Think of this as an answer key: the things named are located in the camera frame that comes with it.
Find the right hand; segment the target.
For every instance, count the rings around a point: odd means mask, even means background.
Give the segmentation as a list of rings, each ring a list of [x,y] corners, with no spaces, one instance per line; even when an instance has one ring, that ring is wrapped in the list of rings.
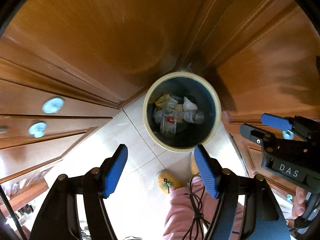
[[[296,195],[293,200],[293,208],[292,208],[292,217],[296,219],[302,216],[306,210],[305,199],[307,197],[308,192],[301,188],[296,188]]]

